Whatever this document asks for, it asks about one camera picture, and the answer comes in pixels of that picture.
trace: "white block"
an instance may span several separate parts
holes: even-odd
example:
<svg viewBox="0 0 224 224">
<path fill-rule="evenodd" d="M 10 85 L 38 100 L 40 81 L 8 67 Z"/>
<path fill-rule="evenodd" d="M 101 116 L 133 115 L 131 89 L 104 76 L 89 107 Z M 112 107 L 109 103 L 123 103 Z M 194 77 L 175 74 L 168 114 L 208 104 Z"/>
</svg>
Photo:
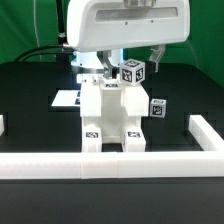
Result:
<svg viewBox="0 0 224 224">
<path fill-rule="evenodd" d="M 145 63 L 129 59 L 120 65 L 120 79 L 129 85 L 136 86 L 145 80 Z"/>
<path fill-rule="evenodd" d="M 82 82 L 87 81 L 87 79 L 89 79 L 89 77 L 93 77 L 94 82 L 99 82 L 99 79 L 103 78 L 103 73 L 102 74 L 99 74 L 99 73 L 96 73 L 96 74 L 91 74 L 91 73 L 77 74 L 76 75 L 76 83 L 81 84 Z"/>
<path fill-rule="evenodd" d="M 82 178 L 117 178 L 117 153 L 83 154 Z"/>
<path fill-rule="evenodd" d="M 119 153 L 118 178 L 224 176 L 224 153 Z"/>
<path fill-rule="evenodd" d="M 125 132 L 125 129 L 139 127 L 141 128 L 141 117 L 140 116 L 128 116 L 127 111 L 125 108 L 122 108 L 122 126 L 121 126 L 121 133 Z"/>
<path fill-rule="evenodd" d="M 101 116 L 101 94 L 99 83 L 82 83 L 81 86 L 81 117 Z"/>
<path fill-rule="evenodd" d="M 128 116 L 148 116 L 149 97 L 144 88 L 138 86 L 124 87 L 124 107 Z"/>
<path fill-rule="evenodd" d="M 141 128 L 133 127 L 125 130 L 122 139 L 124 152 L 144 152 L 146 141 Z"/>
<path fill-rule="evenodd" d="M 150 102 L 150 116 L 164 118 L 166 114 L 166 100 L 152 99 Z"/>
<path fill-rule="evenodd" d="M 102 116 L 101 128 L 103 143 L 120 143 L 121 135 L 121 85 L 118 80 L 105 80 L 101 83 Z"/>
<path fill-rule="evenodd" d="M 101 152 L 102 133 L 101 128 L 95 125 L 83 127 L 82 130 L 82 152 Z"/>
<path fill-rule="evenodd" d="M 3 115 L 0 115 L 0 136 L 4 132 L 4 122 L 3 122 Z"/>
<path fill-rule="evenodd" d="M 0 179 L 80 179 L 80 153 L 1 153 Z"/>
<path fill-rule="evenodd" d="M 201 115 L 191 115 L 189 131 L 204 151 L 224 151 L 224 140 Z"/>
</svg>

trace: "sticker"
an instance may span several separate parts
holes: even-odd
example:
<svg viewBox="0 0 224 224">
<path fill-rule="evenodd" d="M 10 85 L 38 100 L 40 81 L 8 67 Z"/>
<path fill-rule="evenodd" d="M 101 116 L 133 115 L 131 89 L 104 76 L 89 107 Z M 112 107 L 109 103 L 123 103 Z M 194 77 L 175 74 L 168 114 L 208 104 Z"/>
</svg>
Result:
<svg viewBox="0 0 224 224">
<path fill-rule="evenodd" d="M 153 103 L 163 104 L 164 100 L 153 100 Z"/>
<path fill-rule="evenodd" d="M 127 63 L 125 63 L 126 66 L 134 68 L 138 65 L 140 65 L 140 63 L 136 62 L 136 61 L 128 61 Z"/>
<path fill-rule="evenodd" d="M 132 72 L 126 69 L 122 69 L 122 80 L 132 82 Z"/>
<path fill-rule="evenodd" d="M 153 106 L 152 114 L 153 115 L 162 115 L 162 107 L 161 106 Z"/>
<path fill-rule="evenodd" d="M 76 98 L 75 105 L 80 105 L 80 98 Z"/>
<path fill-rule="evenodd" d="M 97 132 L 86 132 L 86 137 L 87 138 L 98 138 L 98 133 Z"/>
<path fill-rule="evenodd" d="M 143 68 L 136 71 L 136 82 L 143 79 Z"/>
<path fill-rule="evenodd" d="M 117 84 L 105 84 L 105 87 L 107 88 L 118 88 Z"/>
<path fill-rule="evenodd" d="M 128 132 L 128 137 L 131 137 L 131 138 L 140 138 L 140 133 L 139 132 L 132 132 L 132 131 L 129 131 Z"/>
<path fill-rule="evenodd" d="M 123 143 L 122 143 L 123 144 L 123 148 L 125 148 L 125 145 L 126 145 L 125 142 L 126 142 L 126 136 L 124 135 L 124 139 L 123 139 Z"/>
</svg>

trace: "green screen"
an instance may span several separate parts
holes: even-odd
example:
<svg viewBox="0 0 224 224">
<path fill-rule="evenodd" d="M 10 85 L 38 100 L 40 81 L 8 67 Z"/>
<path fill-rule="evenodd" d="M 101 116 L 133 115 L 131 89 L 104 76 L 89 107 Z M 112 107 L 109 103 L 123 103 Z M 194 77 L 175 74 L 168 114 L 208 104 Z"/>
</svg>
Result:
<svg viewBox="0 0 224 224">
<path fill-rule="evenodd" d="M 63 1 L 65 15 L 68 2 Z M 197 66 L 224 87 L 224 1 L 191 0 L 190 7 L 188 42 L 167 45 L 162 62 Z M 1 0 L 0 30 L 0 63 L 34 47 L 57 44 L 56 0 Z M 145 61 L 149 54 L 145 47 L 128 49 L 126 56 Z"/>
</svg>

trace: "black table surface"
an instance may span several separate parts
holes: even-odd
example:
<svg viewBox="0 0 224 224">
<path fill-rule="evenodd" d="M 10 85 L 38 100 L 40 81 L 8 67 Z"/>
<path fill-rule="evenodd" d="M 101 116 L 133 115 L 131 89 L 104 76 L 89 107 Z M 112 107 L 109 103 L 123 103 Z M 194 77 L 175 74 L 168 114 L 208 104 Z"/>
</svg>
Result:
<svg viewBox="0 0 224 224">
<path fill-rule="evenodd" d="M 52 108 L 59 89 L 77 89 L 70 66 L 0 65 L 0 152 L 80 152 L 78 108 Z M 190 65 L 161 64 L 143 82 L 167 100 L 164 119 L 143 118 L 146 151 L 201 150 L 188 132 L 201 114 L 224 137 L 224 88 Z M 104 145 L 103 151 L 120 151 Z M 0 181 L 0 223 L 224 223 L 223 178 Z"/>
</svg>

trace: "metal bracket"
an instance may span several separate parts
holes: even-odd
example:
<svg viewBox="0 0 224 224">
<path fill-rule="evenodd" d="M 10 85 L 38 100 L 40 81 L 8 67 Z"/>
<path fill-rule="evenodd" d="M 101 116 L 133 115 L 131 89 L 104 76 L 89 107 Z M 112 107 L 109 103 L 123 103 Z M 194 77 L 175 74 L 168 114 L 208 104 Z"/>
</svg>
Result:
<svg viewBox="0 0 224 224">
<path fill-rule="evenodd" d="M 110 63 L 109 57 L 111 56 L 111 51 L 98 51 L 97 57 L 104 67 L 104 77 L 107 79 L 112 78 L 112 72 L 114 66 Z"/>
<path fill-rule="evenodd" d="M 124 6 L 126 8 L 145 8 L 153 7 L 156 4 L 156 0 L 124 0 Z"/>
<path fill-rule="evenodd" d="M 156 64 L 155 72 L 158 72 L 159 71 L 159 62 L 161 61 L 161 59 L 165 53 L 166 45 L 163 44 L 163 45 L 153 46 L 151 48 L 151 50 L 153 52 L 149 58 L 149 61 L 152 61 Z"/>
</svg>

